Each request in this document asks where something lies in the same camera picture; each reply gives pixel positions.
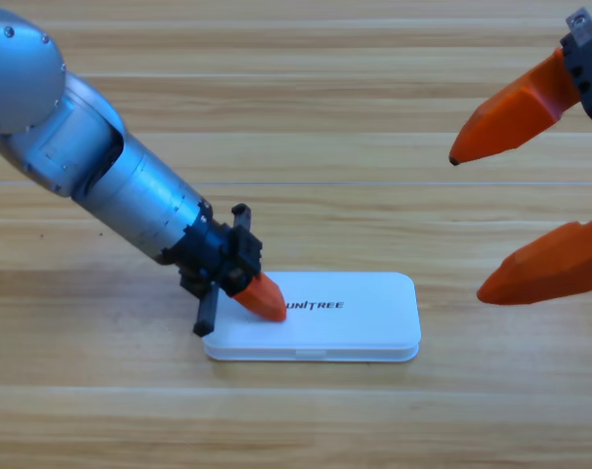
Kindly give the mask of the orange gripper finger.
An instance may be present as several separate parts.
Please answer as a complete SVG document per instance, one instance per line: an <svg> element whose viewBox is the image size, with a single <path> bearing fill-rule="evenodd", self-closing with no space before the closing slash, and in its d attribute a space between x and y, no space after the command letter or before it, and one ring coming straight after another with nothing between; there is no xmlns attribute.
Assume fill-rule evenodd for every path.
<svg viewBox="0 0 592 469"><path fill-rule="evenodd" d="M568 222L516 250L477 291L480 301L527 305L592 291L592 221Z"/></svg>

